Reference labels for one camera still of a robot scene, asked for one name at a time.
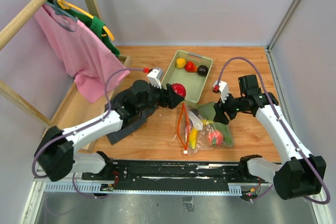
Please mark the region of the orange fake peach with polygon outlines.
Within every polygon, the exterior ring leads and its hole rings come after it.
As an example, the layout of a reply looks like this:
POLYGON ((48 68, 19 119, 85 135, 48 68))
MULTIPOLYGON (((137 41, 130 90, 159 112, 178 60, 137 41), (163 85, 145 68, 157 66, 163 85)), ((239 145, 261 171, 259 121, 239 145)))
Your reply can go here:
POLYGON ((207 135, 207 139, 211 146, 220 146, 224 142, 224 136, 218 130, 210 131, 207 135))

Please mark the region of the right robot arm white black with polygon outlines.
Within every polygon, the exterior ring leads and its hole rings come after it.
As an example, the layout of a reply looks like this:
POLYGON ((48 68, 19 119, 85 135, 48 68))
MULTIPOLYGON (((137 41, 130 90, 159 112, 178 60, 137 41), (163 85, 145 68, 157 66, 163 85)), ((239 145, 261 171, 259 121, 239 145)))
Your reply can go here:
POLYGON ((263 82, 257 81, 256 75, 240 77, 238 83, 240 96, 235 98, 226 82, 214 82, 213 92, 220 94, 214 104, 214 122, 228 124, 238 113, 250 113, 264 127, 281 158, 281 163, 275 164, 260 155, 242 157, 238 177, 244 182, 259 177, 271 183, 283 200, 299 197, 311 200, 324 185, 325 160, 314 156, 297 138, 278 101, 266 91, 263 82))

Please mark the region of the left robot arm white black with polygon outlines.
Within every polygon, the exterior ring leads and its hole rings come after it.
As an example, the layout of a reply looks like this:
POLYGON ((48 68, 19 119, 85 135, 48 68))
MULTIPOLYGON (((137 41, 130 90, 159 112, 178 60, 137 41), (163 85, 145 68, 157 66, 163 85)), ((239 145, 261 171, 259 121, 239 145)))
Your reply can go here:
POLYGON ((112 166, 107 164, 102 154, 87 159, 75 158, 75 154, 104 135, 129 127, 148 109, 156 106, 174 109, 183 101, 184 97, 177 94, 171 84, 157 88, 144 80, 137 80, 110 100, 102 115, 63 130, 57 126, 49 128, 35 152, 34 163, 41 166, 44 176, 52 182, 65 178, 69 173, 81 172, 108 179, 112 175, 112 166))

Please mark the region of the yellow fake orange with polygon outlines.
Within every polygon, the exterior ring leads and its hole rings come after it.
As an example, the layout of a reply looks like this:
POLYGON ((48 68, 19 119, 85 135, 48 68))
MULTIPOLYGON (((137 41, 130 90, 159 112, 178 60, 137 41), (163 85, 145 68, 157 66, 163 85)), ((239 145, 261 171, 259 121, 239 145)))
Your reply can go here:
POLYGON ((177 58, 175 61, 175 67, 178 69, 183 69, 186 65, 187 61, 185 58, 177 58))

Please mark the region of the purple fake eggplant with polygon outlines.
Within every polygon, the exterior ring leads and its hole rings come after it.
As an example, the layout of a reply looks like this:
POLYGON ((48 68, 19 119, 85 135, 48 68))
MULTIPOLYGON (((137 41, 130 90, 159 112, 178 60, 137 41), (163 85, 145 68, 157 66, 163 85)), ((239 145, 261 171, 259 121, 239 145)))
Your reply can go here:
POLYGON ((189 137, 190 135, 190 130, 191 128, 189 126, 186 126, 185 127, 185 140, 187 141, 187 138, 189 137))

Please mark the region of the small yellow fake pear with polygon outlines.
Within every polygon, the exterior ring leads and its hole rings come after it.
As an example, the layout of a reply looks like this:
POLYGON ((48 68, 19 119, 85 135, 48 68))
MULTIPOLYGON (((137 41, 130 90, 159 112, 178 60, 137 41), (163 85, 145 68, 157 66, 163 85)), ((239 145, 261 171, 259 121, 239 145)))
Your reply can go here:
POLYGON ((213 121, 202 119, 202 123, 204 127, 210 127, 213 124, 213 121))

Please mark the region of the green fake leafy vegetable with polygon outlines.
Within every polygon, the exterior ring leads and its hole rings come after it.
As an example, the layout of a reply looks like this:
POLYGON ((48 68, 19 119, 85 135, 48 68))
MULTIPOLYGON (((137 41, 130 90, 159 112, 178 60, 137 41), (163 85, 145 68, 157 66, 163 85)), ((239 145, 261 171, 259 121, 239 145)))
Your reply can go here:
MULTIPOLYGON (((214 116, 215 116, 214 104, 215 104, 214 102, 208 102, 208 103, 198 105, 196 107, 198 111, 198 115, 201 117, 201 120, 206 119, 206 120, 213 121, 214 116)), ((225 148, 225 147, 233 147, 234 145, 234 139, 232 137, 232 134, 230 132, 228 125, 216 123, 213 121, 213 124, 210 127, 204 127, 204 134, 205 136, 201 137, 201 141, 205 143, 205 146, 204 146, 205 148, 225 148), (214 130, 220 131, 224 136, 224 142, 220 146, 211 146, 207 139, 208 133, 214 130)))

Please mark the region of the yellow fake banana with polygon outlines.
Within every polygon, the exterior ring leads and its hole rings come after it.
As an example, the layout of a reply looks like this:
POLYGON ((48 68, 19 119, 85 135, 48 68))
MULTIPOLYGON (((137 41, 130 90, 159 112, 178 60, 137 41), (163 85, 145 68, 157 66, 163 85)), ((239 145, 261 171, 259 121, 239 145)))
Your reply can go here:
POLYGON ((197 134, 198 130, 196 128, 192 128, 191 132, 189 134, 189 144, 190 147, 194 150, 196 148, 196 142, 197 142, 197 134))

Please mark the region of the dark fake avocado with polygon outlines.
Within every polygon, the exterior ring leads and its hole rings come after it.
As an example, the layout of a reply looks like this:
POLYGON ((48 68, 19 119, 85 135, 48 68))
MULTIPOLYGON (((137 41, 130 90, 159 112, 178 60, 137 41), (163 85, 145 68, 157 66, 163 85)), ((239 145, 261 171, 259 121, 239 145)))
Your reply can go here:
POLYGON ((198 74, 199 76, 201 76, 201 77, 205 77, 205 76, 207 76, 208 71, 209 71, 209 69, 208 69, 208 67, 205 66, 205 65, 200 65, 200 66, 198 66, 198 68, 197 68, 197 74, 198 74))

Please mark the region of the clear zip top bag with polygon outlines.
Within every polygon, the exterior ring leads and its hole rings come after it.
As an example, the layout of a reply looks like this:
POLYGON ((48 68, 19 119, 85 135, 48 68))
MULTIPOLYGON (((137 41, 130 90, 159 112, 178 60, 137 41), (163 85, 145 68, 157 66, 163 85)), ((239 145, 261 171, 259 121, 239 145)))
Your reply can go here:
POLYGON ((222 149, 222 148, 205 148, 205 143, 201 141, 201 137, 205 136, 204 134, 204 126, 201 120, 201 117, 198 115, 198 111, 196 106, 188 106, 185 102, 182 103, 182 108, 177 120, 176 124, 176 135, 177 138, 180 140, 183 146, 183 154, 185 155, 192 155, 197 151, 201 150, 215 150, 215 149, 222 149), (189 137, 187 141, 185 140, 185 127, 189 126, 191 129, 194 127, 198 130, 197 134, 197 142, 196 148, 193 150, 189 144, 189 137))

